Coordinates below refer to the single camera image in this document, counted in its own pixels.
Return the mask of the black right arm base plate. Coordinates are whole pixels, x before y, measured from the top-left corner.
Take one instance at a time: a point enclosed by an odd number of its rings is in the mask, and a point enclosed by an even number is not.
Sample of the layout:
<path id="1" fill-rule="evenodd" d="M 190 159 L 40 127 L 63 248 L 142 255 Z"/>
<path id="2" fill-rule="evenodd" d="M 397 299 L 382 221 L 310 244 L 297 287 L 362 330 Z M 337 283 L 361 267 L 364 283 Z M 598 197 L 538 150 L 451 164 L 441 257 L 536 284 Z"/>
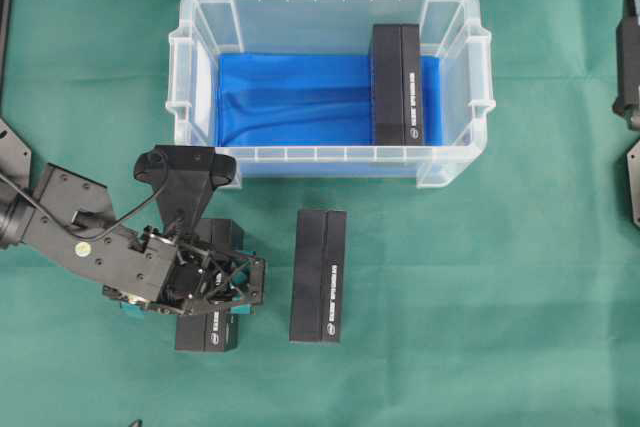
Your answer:
<path id="1" fill-rule="evenodd" d="M 632 221 L 640 228 L 640 140 L 626 154 Z"/>

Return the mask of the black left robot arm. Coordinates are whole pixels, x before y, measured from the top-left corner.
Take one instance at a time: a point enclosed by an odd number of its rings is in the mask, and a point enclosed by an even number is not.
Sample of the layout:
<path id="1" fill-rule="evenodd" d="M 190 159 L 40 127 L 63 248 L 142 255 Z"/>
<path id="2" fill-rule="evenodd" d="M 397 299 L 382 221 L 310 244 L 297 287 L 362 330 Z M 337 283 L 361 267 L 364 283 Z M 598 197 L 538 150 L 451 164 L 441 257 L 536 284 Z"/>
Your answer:
<path id="1" fill-rule="evenodd" d="M 1 175 L 1 246 L 26 244 L 103 295 L 181 317 L 262 304 L 266 262 L 215 236 L 202 212 L 229 183 L 231 159 L 176 166 L 160 151 L 134 170 L 153 192 L 116 217 L 107 188 L 49 164 L 35 190 Z"/>

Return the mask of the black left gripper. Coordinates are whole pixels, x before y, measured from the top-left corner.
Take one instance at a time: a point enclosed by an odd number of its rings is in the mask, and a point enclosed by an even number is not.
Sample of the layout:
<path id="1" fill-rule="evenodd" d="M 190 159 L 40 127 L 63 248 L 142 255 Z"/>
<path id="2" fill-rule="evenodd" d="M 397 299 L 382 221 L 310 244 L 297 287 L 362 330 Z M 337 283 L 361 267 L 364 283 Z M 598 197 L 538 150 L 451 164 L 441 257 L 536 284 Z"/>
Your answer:
<path id="1" fill-rule="evenodd" d="M 119 302 L 127 317 L 144 312 L 197 316 L 230 310 L 253 314 L 263 303 L 266 260 L 243 246 L 239 250 L 202 240 L 196 232 L 179 244 L 174 266 L 155 300 L 104 286 L 102 294 Z"/>

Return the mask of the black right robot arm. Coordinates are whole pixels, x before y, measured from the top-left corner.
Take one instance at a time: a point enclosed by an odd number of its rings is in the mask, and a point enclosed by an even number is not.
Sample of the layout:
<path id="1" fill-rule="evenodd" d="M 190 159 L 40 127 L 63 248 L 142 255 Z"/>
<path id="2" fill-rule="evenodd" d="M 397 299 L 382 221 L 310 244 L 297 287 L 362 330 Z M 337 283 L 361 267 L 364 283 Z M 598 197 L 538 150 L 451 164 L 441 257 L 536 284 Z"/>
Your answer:
<path id="1" fill-rule="evenodd" d="M 623 0 L 616 27 L 617 96 L 613 112 L 639 130 L 639 0 Z"/>

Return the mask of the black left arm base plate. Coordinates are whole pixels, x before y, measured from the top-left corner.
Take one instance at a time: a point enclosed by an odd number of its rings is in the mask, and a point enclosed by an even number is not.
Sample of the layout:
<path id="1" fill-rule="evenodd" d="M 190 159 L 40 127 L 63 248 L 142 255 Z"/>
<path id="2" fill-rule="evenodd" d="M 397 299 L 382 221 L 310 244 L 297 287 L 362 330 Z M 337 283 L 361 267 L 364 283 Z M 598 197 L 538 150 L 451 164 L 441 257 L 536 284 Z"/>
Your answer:
<path id="1" fill-rule="evenodd" d="M 1 173 L 21 188 L 30 183 L 31 149 L 0 119 L 0 168 Z"/>

